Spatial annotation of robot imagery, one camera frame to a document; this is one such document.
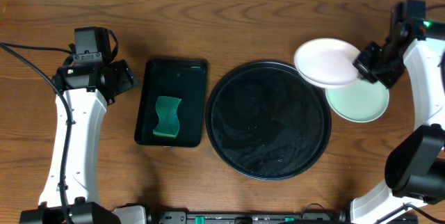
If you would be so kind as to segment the pale green plate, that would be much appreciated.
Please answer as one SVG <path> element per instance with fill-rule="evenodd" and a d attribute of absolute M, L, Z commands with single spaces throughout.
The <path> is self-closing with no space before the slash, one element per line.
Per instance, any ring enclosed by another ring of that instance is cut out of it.
<path fill-rule="evenodd" d="M 372 122 L 384 114 L 389 105 L 389 90 L 381 83 L 359 80 L 344 88 L 325 91 L 331 109 L 351 122 Z"/>

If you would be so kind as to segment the green wavy sponge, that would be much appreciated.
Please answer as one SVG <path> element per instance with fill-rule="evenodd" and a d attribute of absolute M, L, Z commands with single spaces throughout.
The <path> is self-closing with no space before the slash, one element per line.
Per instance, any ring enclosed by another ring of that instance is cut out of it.
<path fill-rule="evenodd" d="M 177 110 L 181 103 L 181 99 L 169 96 L 159 96 L 155 111 L 158 116 L 158 124 L 153 129 L 155 136 L 176 138 L 180 130 L 179 117 Z"/>

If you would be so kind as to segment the white plate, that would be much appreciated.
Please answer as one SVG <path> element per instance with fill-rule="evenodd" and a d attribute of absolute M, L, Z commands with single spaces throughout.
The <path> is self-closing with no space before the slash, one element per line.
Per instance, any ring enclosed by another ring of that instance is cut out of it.
<path fill-rule="evenodd" d="M 342 88 L 359 79 L 353 61 L 360 54 L 354 45 L 334 38 L 318 38 L 301 45 L 293 57 L 300 75 L 319 88 Z"/>

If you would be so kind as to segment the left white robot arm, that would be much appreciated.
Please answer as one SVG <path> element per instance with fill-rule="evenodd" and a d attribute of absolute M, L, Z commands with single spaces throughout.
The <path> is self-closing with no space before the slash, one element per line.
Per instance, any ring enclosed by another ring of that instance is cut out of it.
<path fill-rule="evenodd" d="M 108 105 L 138 85 L 125 61 L 73 61 L 59 67 L 57 128 L 49 176 L 38 208 L 23 211 L 20 223 L 146 223 L 142 205 L 110 211 L 99 203 L 97 156 Z"/>

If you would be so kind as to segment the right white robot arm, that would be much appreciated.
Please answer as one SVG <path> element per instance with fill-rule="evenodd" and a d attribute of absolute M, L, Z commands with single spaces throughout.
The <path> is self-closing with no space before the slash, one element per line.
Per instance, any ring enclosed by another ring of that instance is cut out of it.
<path fill-rule="evenodd" d="M 383 46 L 371 42 L 353 65 L 371 83 L 391 88 L 407 72 L 414 131 L 388 156 L 385 178 L 350 204 L 351 223 L 389 223 L 444 200 L 444 24 L 404 19 Z"/>

